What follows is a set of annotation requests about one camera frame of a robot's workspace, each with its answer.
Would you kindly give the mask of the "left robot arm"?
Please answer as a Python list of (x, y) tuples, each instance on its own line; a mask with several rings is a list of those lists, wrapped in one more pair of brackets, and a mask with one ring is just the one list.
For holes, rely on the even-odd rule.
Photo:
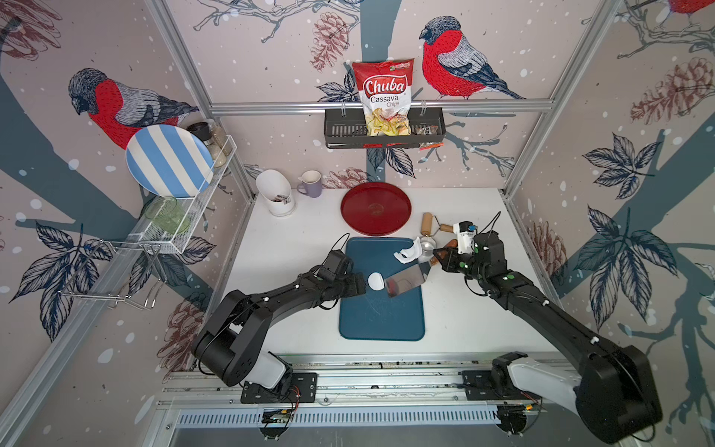
[(198, 364), (234, 387), (258, 366), (272, 361), (263, 350), (269, 329), (298, 312), (366, 294), (366, 281), (342, 251), (328, 253), (321, 264), (291, 283), (259, 294), (229, 292), (209, 317), (191, 347)]

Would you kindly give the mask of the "wooden dough roller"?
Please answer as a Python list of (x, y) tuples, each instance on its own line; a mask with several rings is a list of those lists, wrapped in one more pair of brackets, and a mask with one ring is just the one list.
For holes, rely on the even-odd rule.
[(425, 212), (421, 221), (420, 236), (433, 237), (439, 232), (452, 234), (454, 226), (450, 223), (441, 223), (433, 213)]

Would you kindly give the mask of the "white dough piece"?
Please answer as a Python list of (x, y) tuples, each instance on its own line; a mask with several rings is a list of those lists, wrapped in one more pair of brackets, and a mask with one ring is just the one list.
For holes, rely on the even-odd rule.
[(394, 253), (394, 257), (401, 263), (401, 264), (409, 264), (415, 260), (418, 260), (422, 255), (423, 255), (423, 247), (422, 247), (422, 242), (421, 238), (417, 237), (413, 241), (413, 245), (407, 249), (402, 249), (400, 251), (396, 251)]

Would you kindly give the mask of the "metal spatula wooden handle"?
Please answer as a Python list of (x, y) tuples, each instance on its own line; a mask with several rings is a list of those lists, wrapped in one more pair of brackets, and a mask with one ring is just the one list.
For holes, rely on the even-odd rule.
[[(457, 240), (450, 240), (442, 248), (456, 248)], [(433, 255), (430, 258), (420, 257), (409, 264), (404, 270), (385, 279), (385, 289), (390, 298), (405, 294), (413, 289), (421, 287), (426, 280), (433, 266), (439, 264), (438, 260)]]

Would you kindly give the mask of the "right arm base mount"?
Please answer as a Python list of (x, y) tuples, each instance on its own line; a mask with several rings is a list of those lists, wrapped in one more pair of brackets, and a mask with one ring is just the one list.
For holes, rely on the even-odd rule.
[(486, 400), (526, 399), (534, 402), (534, 395), (517, 389), (508, 372), (508, 366), (517, 359), (527, 359), (528, 355), (519, 351), (506, 353), (493, 359), (490, 370), (467, 370), (460, 372), (465, 395), (470, 402)]

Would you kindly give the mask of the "teal cutting board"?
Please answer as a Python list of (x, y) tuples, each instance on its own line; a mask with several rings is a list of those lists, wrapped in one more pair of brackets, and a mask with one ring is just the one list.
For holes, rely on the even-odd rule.
[[(410, 249), (409, 238), (350, 238), (346, 255), (353, 261), (353, 271), (365, 279), (375, 277), (380, 285), (418, 264), (402, 264), (396, 253)], [(390, 297), (387, 289), (366, 287), (361, 296), (344, 298), (340, 305), (339, 333), (349, 340), (416, 342), (426, 334), (422, 289), (417, 286), (404, 294)]]

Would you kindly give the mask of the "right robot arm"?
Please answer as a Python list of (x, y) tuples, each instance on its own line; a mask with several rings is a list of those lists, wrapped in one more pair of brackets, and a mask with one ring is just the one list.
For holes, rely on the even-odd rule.
[(467, 232), (454, 247), (436, 249), (447, 273), (477, 281), (486, 297), (533, 327), (571, 363), (566, 374), (510, 352), (493, 360), (490, 386), (498, 396), (519, 392), (554, 402), (579, 416), (604, 443), (617, 443), (663, 419), (653, 371), (635, 346), (602, 338), (553, 305), (525, 275), (508, 268), (495, 232)]

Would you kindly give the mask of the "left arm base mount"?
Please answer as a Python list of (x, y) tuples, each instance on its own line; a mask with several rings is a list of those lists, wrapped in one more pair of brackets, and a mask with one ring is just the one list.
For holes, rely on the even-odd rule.
[(314, 372), (294, 372), (290, 366), (257, 366), (243, 385), (240, 397), (243, 404), (313, 403), (318, 375)]

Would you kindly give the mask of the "round cut dough wrapper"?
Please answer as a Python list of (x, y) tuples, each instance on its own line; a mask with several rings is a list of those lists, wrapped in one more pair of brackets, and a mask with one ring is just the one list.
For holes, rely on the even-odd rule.
[(374, 272), (368, 277), (368, 285), (376, 292), (382, 291), (385, 288), (384, 277), (379, 272)]

